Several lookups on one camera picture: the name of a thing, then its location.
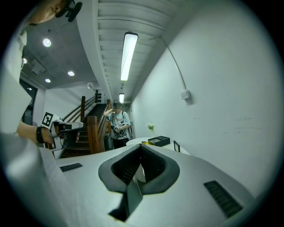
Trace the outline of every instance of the black slot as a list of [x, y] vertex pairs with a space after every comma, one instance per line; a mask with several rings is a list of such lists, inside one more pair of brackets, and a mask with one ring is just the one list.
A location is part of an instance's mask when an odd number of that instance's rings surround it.
[[61, 170], [62, 172], [66, 172], [75, 168], [79, 168], [82, 167], [82, 165], [80, 163], [75, 163], [75, 164], [71, 164], [71, 165], [65, 165], [65, 166], [61, 166]]
[[221, 210], [230, 218], [241, 211], [243, 207], [215, 180], [204, 184]]

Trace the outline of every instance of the small plant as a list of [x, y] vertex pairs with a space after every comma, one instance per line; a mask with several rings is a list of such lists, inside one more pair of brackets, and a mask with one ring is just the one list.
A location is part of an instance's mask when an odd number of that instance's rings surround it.
[[148, 123], [148, 124], [146, 125], [146, 127], [147, 127], [148, 129], [150, 129], [151, 131], [154, 131], [155, 125], [154, 125], [152, 122], [150, 122], [150, 123]]

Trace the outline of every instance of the wall switch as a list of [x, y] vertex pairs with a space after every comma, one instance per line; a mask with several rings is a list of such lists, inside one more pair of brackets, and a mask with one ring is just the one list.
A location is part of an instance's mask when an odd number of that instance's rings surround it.
[[181, 92], [181, 99], [187, 99], [190, 97], [190, 92], [189, 90], [184, 90]]

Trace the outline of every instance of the black wristband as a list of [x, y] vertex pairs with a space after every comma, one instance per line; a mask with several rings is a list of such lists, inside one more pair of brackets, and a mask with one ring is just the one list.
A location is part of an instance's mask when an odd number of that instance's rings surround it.
[[40, 144], [43, 144], [44, 143], [44, 141], [43, 141], [43, 136], [42, 136], [42, 134], [41, 134], [41, 129], [42, 129], [43, 127], [37, 127], [37, 129], [36, 129], [36, 140], [38, 141], [38, 143], [40, 143]]

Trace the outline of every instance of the doorway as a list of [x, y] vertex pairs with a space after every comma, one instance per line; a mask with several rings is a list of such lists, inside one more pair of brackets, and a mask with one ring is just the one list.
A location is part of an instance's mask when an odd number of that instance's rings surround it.
[[25, 91], [31, 96], [32, 100], [30, 101], [29, 105], [27, 106], [23, 116], [22, 122], [28, 125], [32, 125], [32, 116], [34, 110], [34, 103], [36, 99], [36, 92], [37, 88], [31, 86], [30, 84], [26, 83], [25, 81], [20, 79], [20, 85], [25, 89]]

